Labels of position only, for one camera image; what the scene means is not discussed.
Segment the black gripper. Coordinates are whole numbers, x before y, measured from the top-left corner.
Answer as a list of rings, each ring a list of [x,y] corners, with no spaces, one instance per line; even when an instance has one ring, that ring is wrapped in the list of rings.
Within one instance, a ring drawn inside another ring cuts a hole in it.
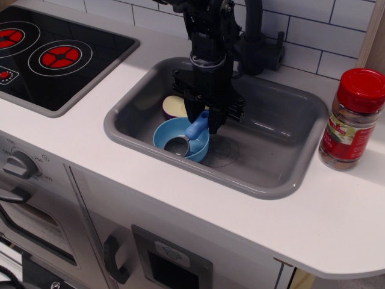
[[[244,118],[245,99],[233,88],[233,62],[225,62],[216,68],[196,65],[172,70],[173,88],[181,93],[188,120],[193,123],[199,114],[209,107],[208,129],[216,134],[228,117],[237,121]]]

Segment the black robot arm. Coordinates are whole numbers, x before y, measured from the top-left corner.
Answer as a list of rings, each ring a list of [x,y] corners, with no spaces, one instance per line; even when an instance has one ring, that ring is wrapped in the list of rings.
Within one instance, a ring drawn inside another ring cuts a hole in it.
[[[184,18],[191,41],[191,70],[175,69],[173,88],[181,92],[194,122],[209,109],[208,130],[216,134],[228,117],[244,117],[245,100],[232,87],[234,46],[239,40],[233,1],[161,1]]]

